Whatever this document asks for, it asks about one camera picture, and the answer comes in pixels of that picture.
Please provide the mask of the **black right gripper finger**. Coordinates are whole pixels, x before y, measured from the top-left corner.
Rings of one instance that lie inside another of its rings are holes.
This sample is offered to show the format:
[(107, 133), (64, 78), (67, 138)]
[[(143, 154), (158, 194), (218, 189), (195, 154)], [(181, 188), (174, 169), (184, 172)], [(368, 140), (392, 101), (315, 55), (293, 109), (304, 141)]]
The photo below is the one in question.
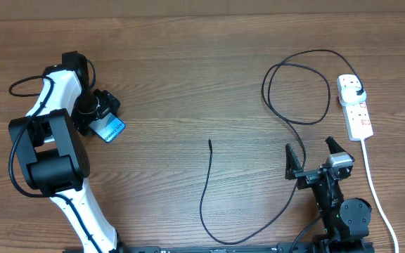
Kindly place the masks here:
[(301, 166), (300, 161), (289, 143), (285, 145), (285, 154), (285, 178), (287, 180), (296, 179), (296, 174), (303, 172), (303, 167)]
[(345, 151), (345, 149), (342, 148), (332, 136), (329, 136), (325, 140), (325, 142), (328, 145), (328, 149), (329, 149), (331, 155), (337, 154), (337, 153), (343, 153)]

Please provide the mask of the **Samsung Galaxy smartphone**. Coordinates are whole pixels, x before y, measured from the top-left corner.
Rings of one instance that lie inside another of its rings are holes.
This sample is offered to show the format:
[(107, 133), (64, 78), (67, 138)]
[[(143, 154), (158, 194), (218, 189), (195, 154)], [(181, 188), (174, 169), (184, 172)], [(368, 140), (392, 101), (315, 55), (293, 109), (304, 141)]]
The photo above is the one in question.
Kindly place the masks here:
[(125, 129), (125, 123), (109, 112), (103, 119), (90, 123), (89, 127), (106, 143), (111, 143)]

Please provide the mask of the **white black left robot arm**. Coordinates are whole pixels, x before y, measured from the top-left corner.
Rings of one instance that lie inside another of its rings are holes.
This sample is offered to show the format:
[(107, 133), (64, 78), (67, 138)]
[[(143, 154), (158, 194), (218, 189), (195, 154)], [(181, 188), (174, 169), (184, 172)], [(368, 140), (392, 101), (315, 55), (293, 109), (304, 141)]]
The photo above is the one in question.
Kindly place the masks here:
[(76, 51), (39, 75), (43, 89), (32, 109), (8, 125), (13, 146), (8, 174), (27, 197), (48, 198), (67, 217), (83, 252), (126, 252), (89, 184), (89, 156), (81, 137), (98, 135), (111, 143), (125, 129), (117, 117), (120, 102), (95, 89), (93, 63)]

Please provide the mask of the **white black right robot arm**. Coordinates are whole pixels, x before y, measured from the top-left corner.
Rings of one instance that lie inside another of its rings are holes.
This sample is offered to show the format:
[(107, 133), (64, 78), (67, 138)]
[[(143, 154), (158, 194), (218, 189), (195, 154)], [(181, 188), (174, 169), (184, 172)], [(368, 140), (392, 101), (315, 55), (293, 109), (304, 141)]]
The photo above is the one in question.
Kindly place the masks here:
[(277, 244), (279, 252), (374, 252), (369, 235), (371, 205), (362, 198), (344, 199), (339, 182), (351, 176), (354, 157), (333, 137), (326, 139), (330, 154), (318, 169), (305, 171), (290, 144), (285, 146), (285, 178), (299, 190), (310, 188), (318, 207), (315, 218), (293, 242)]

